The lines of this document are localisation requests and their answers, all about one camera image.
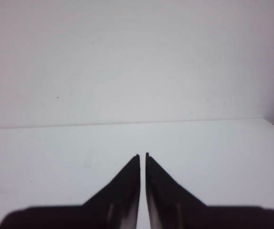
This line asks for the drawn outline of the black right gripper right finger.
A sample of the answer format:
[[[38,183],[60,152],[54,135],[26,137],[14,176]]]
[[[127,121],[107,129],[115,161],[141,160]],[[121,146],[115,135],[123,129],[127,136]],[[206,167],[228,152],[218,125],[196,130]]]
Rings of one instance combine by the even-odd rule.
[[[178,184],[148,153],[146,197],[154,229],[274,229],[274,209],[209,206]]]

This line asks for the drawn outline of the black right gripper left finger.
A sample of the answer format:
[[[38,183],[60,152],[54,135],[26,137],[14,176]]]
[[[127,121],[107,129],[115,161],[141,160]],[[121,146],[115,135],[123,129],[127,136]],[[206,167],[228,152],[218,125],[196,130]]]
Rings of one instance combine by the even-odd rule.
[[[85,203],[16,210],[0,222],[0,229],[134,229],[140,179],[140,157],[136,155]]]

